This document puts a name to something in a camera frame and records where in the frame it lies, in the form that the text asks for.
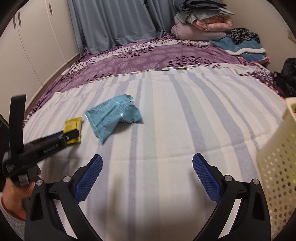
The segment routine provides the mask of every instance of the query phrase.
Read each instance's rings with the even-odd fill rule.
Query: black bag
[[[296,97],[296,58],[285,61],[283,70],[274,72],[276,85],[284,92],[284,97]]]

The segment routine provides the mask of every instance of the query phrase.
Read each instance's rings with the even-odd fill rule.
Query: blue curtain
[[[157,37],[144,0],[68,0],[80,54]]]
[[[175,25],[174,17],[178,10],[174,6],[174,0],[147,0],[151,16],[159,38],[171,33]]]

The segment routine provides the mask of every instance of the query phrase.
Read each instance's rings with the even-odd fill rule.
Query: white wardrobe
[[[9,122],[11,96],[26,107],[45,83],[79,54],[67,0],[29,0],[0,38],[0,114]]]

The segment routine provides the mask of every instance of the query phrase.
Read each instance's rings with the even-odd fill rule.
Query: wall
[[[268,69],[280,72],[287,58],[296,57],[296,43],[288,39],[286,22],[267,0],[222,0],[234,12],[234,27],[259,34],[261,44],[271,58]]]

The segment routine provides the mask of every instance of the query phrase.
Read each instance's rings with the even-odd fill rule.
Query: beige plastic basket
[[[296,98],[287,98],[286,105],[283,122],[257,156],[269,208],[272,239],[283,229],[296,208]]]

